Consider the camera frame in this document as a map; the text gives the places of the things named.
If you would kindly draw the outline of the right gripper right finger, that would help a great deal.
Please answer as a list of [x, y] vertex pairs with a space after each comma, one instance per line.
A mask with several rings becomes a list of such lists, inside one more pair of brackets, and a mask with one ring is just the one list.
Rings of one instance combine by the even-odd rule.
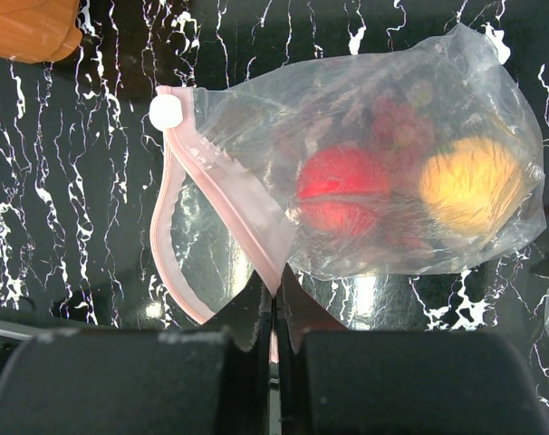
[[285, 434], [549, 434], [528, 370], [495, 334], [352, 331], [290, 268], [274, 305]]

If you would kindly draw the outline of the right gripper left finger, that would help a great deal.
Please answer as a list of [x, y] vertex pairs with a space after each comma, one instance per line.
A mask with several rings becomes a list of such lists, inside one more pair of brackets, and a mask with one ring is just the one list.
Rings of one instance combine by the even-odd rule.
[[39, 333], [0, 375], [0, 434], [265, 434], [271, 308], [251, 275], [192, 330]]

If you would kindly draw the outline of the red apple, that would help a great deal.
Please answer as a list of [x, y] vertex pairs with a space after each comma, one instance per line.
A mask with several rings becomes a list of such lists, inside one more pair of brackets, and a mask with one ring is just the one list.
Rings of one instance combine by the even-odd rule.
[[323, 232], [358, 236], [379, 220], [374, 201], [387, 199], [390, 180], [368, 150], [336, 146], [309, 158], [296, 181], [302, 221]]

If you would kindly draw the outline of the pink zip top bag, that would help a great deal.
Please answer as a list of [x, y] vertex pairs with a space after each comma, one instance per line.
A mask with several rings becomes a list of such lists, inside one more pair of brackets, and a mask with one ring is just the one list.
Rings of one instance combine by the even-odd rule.
[[150, 225], [163, 285], [197, 322], [256, 272], [456, 274], [545, 227], [543, 141], [493, 40], [292, 63], [223, 91], [160, 85]]

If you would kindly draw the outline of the yellow pink peach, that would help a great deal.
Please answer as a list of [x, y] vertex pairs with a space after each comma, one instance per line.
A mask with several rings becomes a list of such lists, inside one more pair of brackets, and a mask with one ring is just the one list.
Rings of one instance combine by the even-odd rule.
[[501, 228], [525, 196], [521, 165], [508, 147], [483, 137], [453, 143], [426, 160], [419, 194], [431, 215], [454, 233], [484, 237]]

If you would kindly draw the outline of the light red grape bunch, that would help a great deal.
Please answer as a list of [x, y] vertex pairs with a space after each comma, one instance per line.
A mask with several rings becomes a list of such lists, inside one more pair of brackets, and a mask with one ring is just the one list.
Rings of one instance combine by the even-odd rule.
[[427, 152], [435, 144], [433, 120], [409, 102], [398, 102], [396, 93], [388, 89], [371, 105], [371, 134], [386, 150], [417, 150]]

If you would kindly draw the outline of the black marble pattern mat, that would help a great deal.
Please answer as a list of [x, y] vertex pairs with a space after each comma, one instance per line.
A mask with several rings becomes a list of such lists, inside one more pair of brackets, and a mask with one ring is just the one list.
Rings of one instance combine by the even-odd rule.
[[301, 282], [351, 327], [506, 336], [549, 407], [549, 1], [82, 2], [72, 58], [0, 59], [0, 314], [191, 326], [149, 248], [162, 171], [147, 116], [155, 86], [224, 89], [288, 63], [404, 49], [456, 23], [493, 40], [539, 120], [545, 232], [460, 275]]

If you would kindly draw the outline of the orange plastic fruit basket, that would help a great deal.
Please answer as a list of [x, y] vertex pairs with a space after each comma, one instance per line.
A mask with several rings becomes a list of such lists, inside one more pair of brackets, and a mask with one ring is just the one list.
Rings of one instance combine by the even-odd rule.
[[0, 57], [20, 63], [58, 62], [82, 40], [78, 0], [0, 0]]

